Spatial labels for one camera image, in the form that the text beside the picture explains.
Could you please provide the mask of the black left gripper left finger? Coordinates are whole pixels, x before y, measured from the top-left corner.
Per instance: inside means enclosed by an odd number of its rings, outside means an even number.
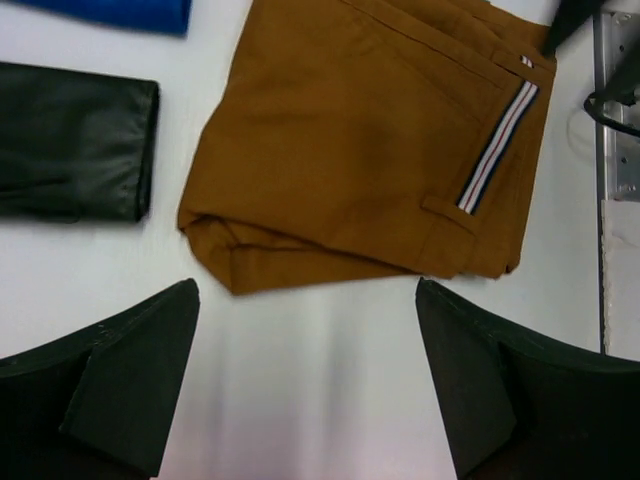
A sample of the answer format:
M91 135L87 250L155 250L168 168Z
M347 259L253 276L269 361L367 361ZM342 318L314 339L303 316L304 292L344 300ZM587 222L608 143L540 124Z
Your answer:
M180 281L1 361L4 479L158 476L200 309Z

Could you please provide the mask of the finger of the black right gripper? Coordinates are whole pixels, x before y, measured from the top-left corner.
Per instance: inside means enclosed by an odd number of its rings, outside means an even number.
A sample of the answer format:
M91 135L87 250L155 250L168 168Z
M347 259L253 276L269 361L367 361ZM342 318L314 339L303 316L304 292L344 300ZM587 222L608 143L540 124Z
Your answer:
M607 0L561 0L544 40L542 54L554 55L556 50L606 3Z

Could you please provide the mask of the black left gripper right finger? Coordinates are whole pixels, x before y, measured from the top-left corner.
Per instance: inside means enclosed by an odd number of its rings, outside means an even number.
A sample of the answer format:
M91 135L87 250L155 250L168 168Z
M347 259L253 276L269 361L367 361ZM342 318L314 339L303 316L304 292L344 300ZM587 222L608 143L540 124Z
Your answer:
M416 308L460 479L635 479L639 365L486 311L432 280Z

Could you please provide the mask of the brown trousers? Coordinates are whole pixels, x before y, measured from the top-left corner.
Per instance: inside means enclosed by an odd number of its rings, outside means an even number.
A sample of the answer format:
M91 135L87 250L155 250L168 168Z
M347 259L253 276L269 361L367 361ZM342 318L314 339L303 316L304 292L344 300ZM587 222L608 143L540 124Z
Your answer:
M519 264L556 73L486 1L254 2L177 224L235 295Z

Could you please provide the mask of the black leather roll pouch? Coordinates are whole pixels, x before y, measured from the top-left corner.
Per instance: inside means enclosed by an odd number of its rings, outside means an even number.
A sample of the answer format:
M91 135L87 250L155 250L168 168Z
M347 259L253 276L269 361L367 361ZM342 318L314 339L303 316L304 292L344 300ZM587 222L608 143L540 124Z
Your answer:
M152 80L2 63L2 217L141 221L159 107Z

